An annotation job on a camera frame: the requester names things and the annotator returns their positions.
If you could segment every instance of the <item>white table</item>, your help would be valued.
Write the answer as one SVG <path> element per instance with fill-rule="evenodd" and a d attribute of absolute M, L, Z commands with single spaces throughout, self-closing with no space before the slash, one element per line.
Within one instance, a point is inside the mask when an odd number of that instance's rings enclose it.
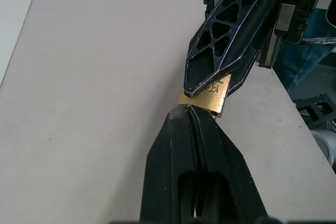
<path fill-rule="evenodd" d="M 0 89 L 0 223 L 137 220 L 202 0 L 33 0 Z M 272 70 L 217 120 L 268 213 L 336 219 L 336 178 Z"/>

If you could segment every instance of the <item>person's leg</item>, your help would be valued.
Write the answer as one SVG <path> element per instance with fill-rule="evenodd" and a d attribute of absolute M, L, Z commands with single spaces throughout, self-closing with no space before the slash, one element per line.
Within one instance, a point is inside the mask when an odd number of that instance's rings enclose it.
<path fill-rule="evenodd" d="M 325 11 L 316 9 L 313 12 L 303 33 L 304 38 L 336 37 L 336 28 L 325 19 Z M 273 69 L 290 93 L 332 49 L 282 42 Z"/>

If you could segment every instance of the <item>gray floor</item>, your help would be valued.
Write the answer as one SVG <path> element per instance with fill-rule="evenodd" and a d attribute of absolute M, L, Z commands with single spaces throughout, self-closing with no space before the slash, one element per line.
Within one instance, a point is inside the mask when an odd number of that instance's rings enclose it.
<path fill-rule="evenodd" d="M 336 103 L 336 68 L 318 65 L 293 91 L 292 100 L 327 94 Z"/>

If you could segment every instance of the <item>blue jeans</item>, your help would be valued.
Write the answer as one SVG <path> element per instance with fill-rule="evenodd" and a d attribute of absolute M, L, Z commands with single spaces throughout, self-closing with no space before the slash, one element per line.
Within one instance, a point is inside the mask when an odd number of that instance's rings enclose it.
<path fill-rule="evenodd" d="M 315 9 L 303 38 L 336 37 L 323 9 Z M 295 88 L 333 47 L 313 47 L 282 42 L 273 69 L 288 93 Z"/>

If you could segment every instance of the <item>white tabletop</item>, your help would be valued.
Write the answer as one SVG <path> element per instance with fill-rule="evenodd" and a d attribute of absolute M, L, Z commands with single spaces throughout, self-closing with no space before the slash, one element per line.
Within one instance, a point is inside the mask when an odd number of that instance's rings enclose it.
<path fill-rule="evenodd" d="M 33 0 L 0 89 L 0 223 L 139 219 L 146 154 L 203 0 Z M 217 120 L 268 213 L 336 219 L 336 178 L 272 70 Z"/>

